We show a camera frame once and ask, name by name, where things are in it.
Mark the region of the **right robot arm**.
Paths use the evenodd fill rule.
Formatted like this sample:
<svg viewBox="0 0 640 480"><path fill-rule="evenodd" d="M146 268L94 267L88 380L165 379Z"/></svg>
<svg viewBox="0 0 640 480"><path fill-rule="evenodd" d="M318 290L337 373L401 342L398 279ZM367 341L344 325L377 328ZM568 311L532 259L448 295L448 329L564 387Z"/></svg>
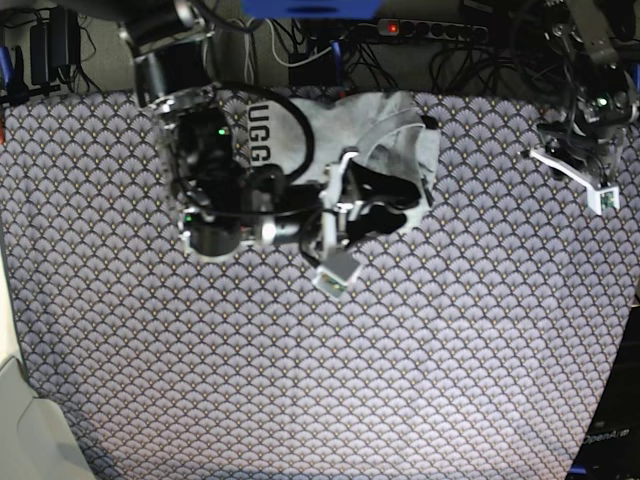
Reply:
<svg viewBox="0 0 640 480"><path fill-rule="evenodd" d="M345 237L342 198L356 146L327 155L319 173L319 146L309 116L290 99L246 82L223 81L206 63L212 36L250 36L260 27L221 16L205 1L74 1L81 14L114 22L133 63L135 93L164 131L170 186L183 205L179 229L185 249L212 262L246 245L294 243L313 268L314 285L338 297L361 266ZM267 161L243 166L233 133L214 96L246 93L281 107L302 144L293 166Z"/></svg>

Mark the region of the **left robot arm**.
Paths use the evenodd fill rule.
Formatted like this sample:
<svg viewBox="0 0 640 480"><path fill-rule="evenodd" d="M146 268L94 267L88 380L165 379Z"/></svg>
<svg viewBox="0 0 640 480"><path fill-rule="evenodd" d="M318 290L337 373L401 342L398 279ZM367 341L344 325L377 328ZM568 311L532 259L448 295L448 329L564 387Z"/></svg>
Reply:
<svg viewBox="0 0 640 480"><path fill-rule="evenodd" d="M627 130L639 122L639 87L627 52L610 35L618 27L601 1L546 1L548 42L562 58L565 116L537 126L540 145L528 156L586 190L597 215L620 208L615 183Z"/></svg>

